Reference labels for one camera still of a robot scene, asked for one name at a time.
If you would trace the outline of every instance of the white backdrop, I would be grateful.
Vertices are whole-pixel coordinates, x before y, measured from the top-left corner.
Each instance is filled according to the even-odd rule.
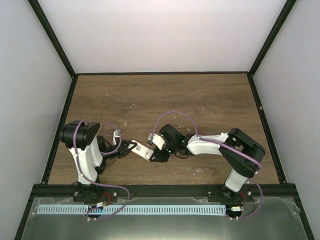
[[[0,1],[0,239],[39,184],[71,78],[28,1]]]
[[[320,239],[320,1],[297,1],[254,75],[288,182]]]
[[[76,73],[248,71],[285,0],[39,0]]]

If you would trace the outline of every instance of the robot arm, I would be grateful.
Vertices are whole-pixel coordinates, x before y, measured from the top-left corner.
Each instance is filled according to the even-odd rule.
[[[221,135],[196,136],[195,134],[187,134],[184,136],[172,125],[167,124],[160,129],[160,135],[154,134],[153,138],[152,133],[149,135],[148,142],[156,145],[154,150],[149,149],[135,140],[122,140],[116,152],[103,155],[101,152],[110,152],[117,148],[118,138],[120,137],[119,133],[117,131],[114,132],[113,145],[106,147],[104,137],[97,136],[100,124],[98,122],[91,122],[88,125],[83,123],[76,134],[75,141],[79,156],[78,163],[73,144],[73,137],[78,123],[79,121],[74,121],[66,124],[60,131],[60,139],[72,153],[77,170],[79,164],[84,175],[95,182],[99,182],[98,174],[102,174],[105,170],[106,159],[113,159],[115,157],[123,158],[130,152],[134,152],[150,162],[159,163],[167,162],[171,154],[187,157],[199,154],[216,154],[222,155],[233,168],[225,181],[225,187],[223,189],[225,196],[232,198],[233,193],[237,193],[246,180],[255,175],[258,166],[245,157],[219,144],[205,140],[216,140],[224,143],[225,145],[238,149],[259,163],[266,153],[266,150],[260,144],[238,128],[233,128],[229,133],[222,133]],[[90,184],[79,173],[79,170],[78,182]]]
[[[217,140],[232,148],[238,149],[259,163],[266,154],[266,150],[259,143],[238,128],[233,128],[229,133],[221,133],[221,135],[196,136],[195,134],[187,134],[184,136],[172,125],[167,124],[160,129],[159,133],[161,137],[159,135],[154,137],[157,146],[154,152],[157,154],[154,155],[155,159],[149,159],[149,161],[167,162],[170,154],[179,154],[181,156],[199,154],[222,155],[233,168],[224,183],[227,188],[224,192],[227,195],[232,194],[232,192],[237,193],[247,179],[252,178],[256,174],[258,166],[245,157],[219,144],[205,140]],[[149,142],[151,141],[151,135],[149,135],[148,138]],[[162,144],[162,142],[159,141],[159,138],[164,140],[161,149],[159,148],[159,144]]]

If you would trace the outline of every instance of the wooden tabletop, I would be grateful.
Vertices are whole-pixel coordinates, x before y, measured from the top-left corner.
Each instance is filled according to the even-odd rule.
[[[154,148],[147,144],[147,137],[158,117],[172,110],[192,117],[201,135],[228,133],[231,128],[244,131],[267,151],[262,160],[263,170],[255,180],[261,184],[279,183],[245,74],[79,76],[66,123],[82,119],[100,125],[112,123],[121,129],[124,140],[137,140]],[[166,115],[156,132],[166,123],[183,134],[195,132],[192,123],[176,113]],[[172,155],[168,162],[156,163],[130,153],[107,166],[100,181],[105,184],[222,184],[231,169],[219,155],[201,154],[188,159]],[[77,179],[73,157],[60,143],[49,183],[71,184]]]

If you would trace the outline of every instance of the red wire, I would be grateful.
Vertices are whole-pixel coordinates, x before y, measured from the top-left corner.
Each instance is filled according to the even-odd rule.
[[[240,192],[240,195],[243,197],[243,207],[245,207],[246,204],[246,196],[243,192]]]
[[[102,196],[108,196],[109,197],[109,201],[107,202],[107,205],[111,204],[112,197],[108,192],[102,193]]]

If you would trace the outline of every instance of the white plastic strip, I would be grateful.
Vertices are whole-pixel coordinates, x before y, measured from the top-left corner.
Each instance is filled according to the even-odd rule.
[[[137,144],[136,147],[134,147],[131,152],[137,154],[138,156],[144,158],[145,160],[148,160],[151,158],[152,154],[154,153],[153,150],[147,148],[146,146],[142,145],[141,143],[137,142],[136,140],[132,140],[131,142],[134,142]]]
[[[89,205],[53,205],[39,204],[37,214],[83,215]],[[90,215],[109,215],[122,205],[109,205],[103,209],[94,209]],[[225,205],[127,205],[119,215],[210,215],[224,216]]]

